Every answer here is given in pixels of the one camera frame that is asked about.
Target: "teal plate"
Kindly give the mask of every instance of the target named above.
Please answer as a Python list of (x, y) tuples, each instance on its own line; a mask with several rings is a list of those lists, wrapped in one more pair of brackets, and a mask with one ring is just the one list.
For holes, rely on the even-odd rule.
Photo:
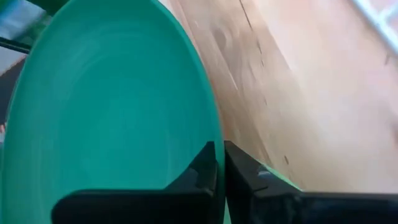
[(222, 188), (210, 83), (171, 13), (151, 0), (72, 0), (36, 42), (12, 99), (3, 224), (50, 223), (57, 200), (78, 189), (162, 189), (207, 141)]

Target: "dark stain on wood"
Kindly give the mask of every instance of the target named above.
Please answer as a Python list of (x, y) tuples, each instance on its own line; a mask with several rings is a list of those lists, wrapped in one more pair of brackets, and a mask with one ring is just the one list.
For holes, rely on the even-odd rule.
[(253, 30), (253, 27), (251, 26), (251, 23), (250, 23), (250, 19), (249, 19), (249, 17), (248, 17), (248, 14), (246, 13), (246, 9), (245, 9), (244, 6), (243, 6), (242, 0), (239, 0), (239, 2), (241, 3), (241, 7), (242, 7), (242, 9), (243, 9), (244, 16), (246, 16), (246, 20), (248, 21), (249, 27), (250, 27), (251, 30)]
[(287, 159), (286, 156), (284, 156), (284, 157), (285, 157), (285, 162), (286, 162), (286, 164), (288, 165), (288, 164), (289, 164), (289, 160)]

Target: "light orange wood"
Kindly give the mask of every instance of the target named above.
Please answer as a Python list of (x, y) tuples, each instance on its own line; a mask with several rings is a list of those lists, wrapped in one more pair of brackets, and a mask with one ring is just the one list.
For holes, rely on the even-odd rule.
[(347, 0), (163, 0), (224, 135), (305, 190), (398, 192), (397, 60)]

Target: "wood grain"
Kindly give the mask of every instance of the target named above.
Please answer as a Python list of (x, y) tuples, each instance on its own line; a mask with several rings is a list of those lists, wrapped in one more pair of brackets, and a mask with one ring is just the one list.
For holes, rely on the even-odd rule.
[(345, 0), (164, 0), (224, 135), (305, 190), (398, 192), (397, 60)]

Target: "wooden board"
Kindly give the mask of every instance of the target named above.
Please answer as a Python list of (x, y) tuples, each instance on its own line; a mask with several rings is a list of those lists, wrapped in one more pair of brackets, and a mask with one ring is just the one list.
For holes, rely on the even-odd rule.
[(305, 190), (398, 192), (397, 60), (347, 0), (163, 0), (224, 135)]

